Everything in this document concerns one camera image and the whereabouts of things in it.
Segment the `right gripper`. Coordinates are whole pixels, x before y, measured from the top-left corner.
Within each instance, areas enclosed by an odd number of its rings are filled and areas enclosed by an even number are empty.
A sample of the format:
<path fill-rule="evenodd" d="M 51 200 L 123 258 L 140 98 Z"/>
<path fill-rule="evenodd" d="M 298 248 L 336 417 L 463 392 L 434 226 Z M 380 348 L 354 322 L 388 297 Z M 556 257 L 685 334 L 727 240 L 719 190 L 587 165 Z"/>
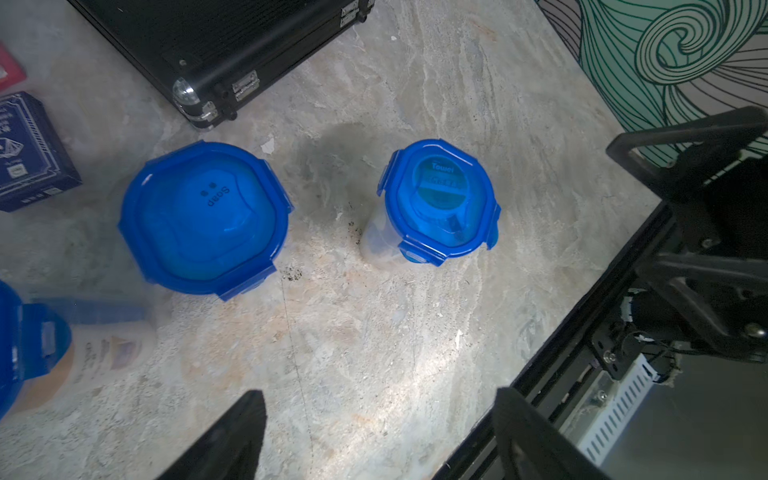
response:
<path fill-rule="evenodd" d="M 665 200 L 690 253 L 652 257 L 636 268 L 637 275 L 714 352 L 734 360 L 767 358 L 767 335 L 758 333 L 767 325 L 726 317 L 696 286 L 767 292 L 767 159 L 750 157 L 737 164 L 766 132 L 767 111 L 749 106 L 623 133 L 606 149 L 614 162 Z M 670 164 L 658 166 L 643 156 L 644 150 L 663 146 L 677 155 Z"/>

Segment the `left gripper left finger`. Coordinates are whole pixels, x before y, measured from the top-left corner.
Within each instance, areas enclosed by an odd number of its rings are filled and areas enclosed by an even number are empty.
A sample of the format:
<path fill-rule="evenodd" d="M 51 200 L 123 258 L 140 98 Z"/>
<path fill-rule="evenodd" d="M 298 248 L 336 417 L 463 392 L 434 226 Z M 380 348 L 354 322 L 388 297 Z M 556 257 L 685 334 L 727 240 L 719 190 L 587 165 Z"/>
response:
<path fill-rule="evenodd" d="M 266 425 L 263 392 L 249 390 L 158 479 L 253 480 Z"/>

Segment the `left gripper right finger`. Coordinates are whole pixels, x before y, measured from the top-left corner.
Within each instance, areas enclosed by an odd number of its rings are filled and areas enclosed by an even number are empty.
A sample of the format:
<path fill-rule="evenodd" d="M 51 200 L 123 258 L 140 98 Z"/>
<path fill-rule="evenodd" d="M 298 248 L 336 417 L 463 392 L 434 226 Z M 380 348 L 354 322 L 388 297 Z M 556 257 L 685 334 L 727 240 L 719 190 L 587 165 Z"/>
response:
<path fill-rule="evenodd" d="M 496 391 L 492 422 L 507 479 L 608 479 L 513 387 Z"/>

